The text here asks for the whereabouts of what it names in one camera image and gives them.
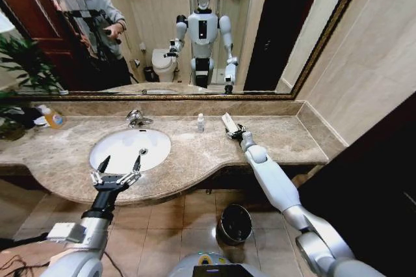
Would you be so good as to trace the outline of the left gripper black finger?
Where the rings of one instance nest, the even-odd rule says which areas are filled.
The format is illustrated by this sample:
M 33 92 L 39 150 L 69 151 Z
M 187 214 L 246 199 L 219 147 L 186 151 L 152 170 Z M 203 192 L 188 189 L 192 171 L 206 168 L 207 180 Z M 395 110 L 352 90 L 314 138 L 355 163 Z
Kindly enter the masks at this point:
M 141 167 L 141 155 L 138 155 L 138 157 L 136 158 L 134 162 L 133 169 L 130 171 L 130 173 L 123 175 L 118 180 L 118 184 L 129 185 L 129 186 L 133 185 L 141 177 L 140 167 Z
M 111 159 L 110 155 L 107 156 L 102 162 L 100 162 L 97 169 L 94 169 L 93 171 L 91 171 L 90 177 L 92 179 L 93 185 L 103 184 L 103 179 L 101 178 L 101 175 L 105 173 L 110 159 Z

